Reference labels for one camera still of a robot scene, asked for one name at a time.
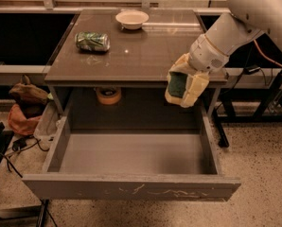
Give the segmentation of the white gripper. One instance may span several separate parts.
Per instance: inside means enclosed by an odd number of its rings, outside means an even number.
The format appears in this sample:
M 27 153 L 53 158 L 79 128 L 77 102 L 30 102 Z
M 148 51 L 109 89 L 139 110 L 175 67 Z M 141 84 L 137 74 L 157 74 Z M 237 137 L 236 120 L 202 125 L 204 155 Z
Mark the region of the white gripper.
M 189 54 L 183 54 L 168 70 L 167 86 L 170 72 L 187 74 L 187 80 L 182 98 L 172 96 L 166 88 L 165 98 L 167 102 L 181 105 L 183 108 L 192 107 L 209 84 L 209 75 L 204 72 L 217 72 L 228 61 L 229 57 L 219 51 L 204 34 L 201 34 L 190 46 Z M 201 72 L 192 75 L 193 70 L 190 66 Z

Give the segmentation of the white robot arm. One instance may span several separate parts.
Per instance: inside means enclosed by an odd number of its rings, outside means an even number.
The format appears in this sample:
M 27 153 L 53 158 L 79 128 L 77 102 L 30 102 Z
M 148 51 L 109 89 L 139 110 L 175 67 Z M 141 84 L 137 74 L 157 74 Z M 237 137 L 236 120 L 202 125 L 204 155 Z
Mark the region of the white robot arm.
M 282 0 L 227 0 L 229 10 L 190 46 L 167 74 L 167 102 L 191 107 L 209 76 L 241 46 L 267 34 L 282 52 Z

